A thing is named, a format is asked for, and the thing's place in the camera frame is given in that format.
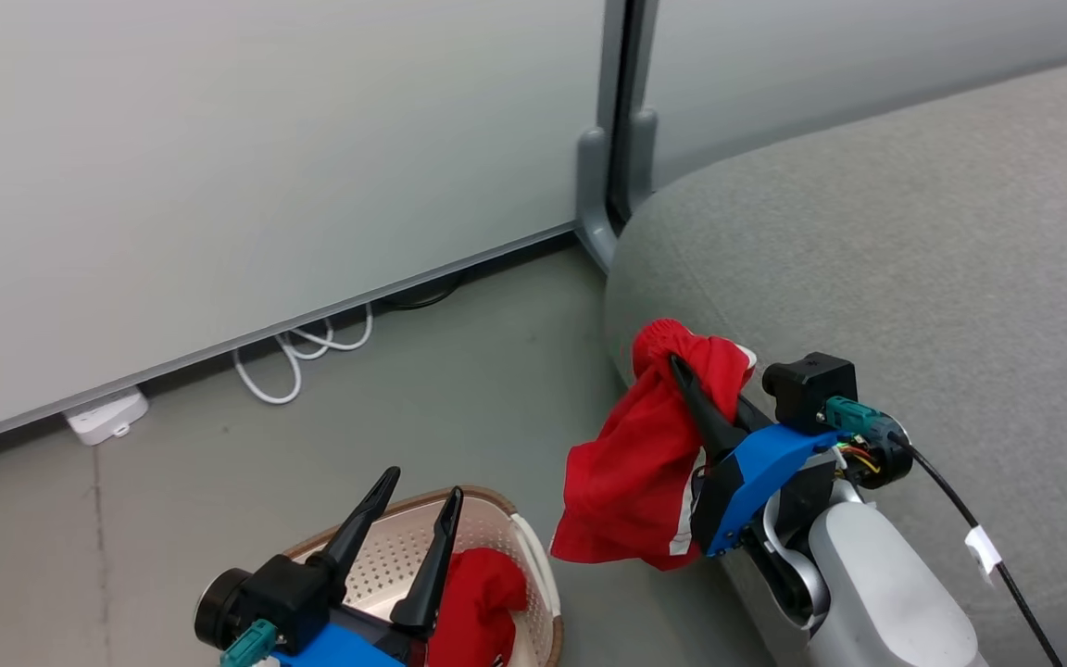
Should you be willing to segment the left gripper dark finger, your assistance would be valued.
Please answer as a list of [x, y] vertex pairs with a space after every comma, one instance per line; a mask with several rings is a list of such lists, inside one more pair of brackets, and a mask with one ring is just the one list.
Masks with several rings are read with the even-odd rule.
[[399, 480], [399, 466], [386, 469], [327, 541], [327, 546], [315, 552], [315, 563], [325, 569], [330, 583], [345, 582], [372, 525], [388, 508]]
[[391, 625], [398, 632], [418, 638], [432, 636], [453, 559], [462, 508], [463, 491], [453, 488], [433, 521], [431, 544], [407, 595], [391, 610]]

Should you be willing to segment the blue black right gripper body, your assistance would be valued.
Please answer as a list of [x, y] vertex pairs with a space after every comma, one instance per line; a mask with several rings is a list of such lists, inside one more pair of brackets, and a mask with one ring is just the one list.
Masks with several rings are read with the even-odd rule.
[[750, 433], [728, 423], [698, 431], [706, 464], [692, 474], [689, 524], [699, 553], [708, 558], [736, 547], [768, 499], [839, 436], [838, 431], [801, 434], [780, 423]]

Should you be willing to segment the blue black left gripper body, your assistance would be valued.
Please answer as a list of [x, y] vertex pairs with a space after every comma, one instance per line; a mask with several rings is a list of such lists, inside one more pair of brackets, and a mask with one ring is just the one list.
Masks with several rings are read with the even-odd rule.
[[297, 655], [270, 654], [278, 666], [427, 666], [427, 645], [389, 626], [355, 630], [330, 623]]

